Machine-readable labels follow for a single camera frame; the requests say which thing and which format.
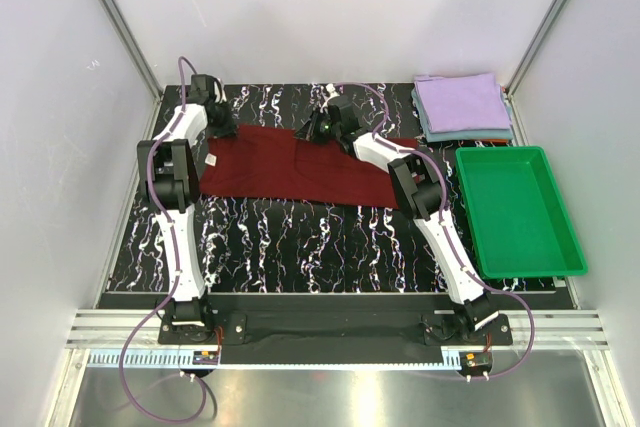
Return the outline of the dark red t shirt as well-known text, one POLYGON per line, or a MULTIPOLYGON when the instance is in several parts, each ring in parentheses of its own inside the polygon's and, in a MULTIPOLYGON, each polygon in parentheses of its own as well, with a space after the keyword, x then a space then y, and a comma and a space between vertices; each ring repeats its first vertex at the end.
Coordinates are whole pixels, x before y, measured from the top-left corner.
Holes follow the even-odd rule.
POLYGON ((256 125, 208 140, 199 187, 216 197, 398 207, 389 174, 344 153, 336 142, 314 144, 296 139, 292 130, 256 125))

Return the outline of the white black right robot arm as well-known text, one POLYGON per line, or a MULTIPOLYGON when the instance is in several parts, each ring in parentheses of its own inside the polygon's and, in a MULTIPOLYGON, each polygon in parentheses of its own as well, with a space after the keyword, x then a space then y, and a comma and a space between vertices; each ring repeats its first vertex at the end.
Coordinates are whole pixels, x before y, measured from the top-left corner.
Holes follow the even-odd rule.
POLYGON ((426 326, 431 338, 445 342, 488 341, 499 317, 457 234, 448 206, 446 182, 436 162, 417 148, 403 147, 360 125, 351 98, 327 86, 328 98, 312 110, 294 137, 315 144, 335 141, 354 159, 386 172, 399 210, 426 239, 444 275, 453 306, 441 332, 426 326))

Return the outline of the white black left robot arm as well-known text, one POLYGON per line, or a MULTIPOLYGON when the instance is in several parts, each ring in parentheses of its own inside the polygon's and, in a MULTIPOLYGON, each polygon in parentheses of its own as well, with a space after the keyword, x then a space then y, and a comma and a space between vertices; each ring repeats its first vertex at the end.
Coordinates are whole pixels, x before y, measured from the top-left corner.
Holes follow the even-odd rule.
POLYGON ((206 294, 195 240, 195 207, 201 192, 192 148, 201 133, 229 137, 237 132, 221 81, 194 74, 181 87, 181 104, 151 140, 137 145, 139 189, 154 210, 164 244, 169 293, 159 342, 204 344, 221 334, 206 294))

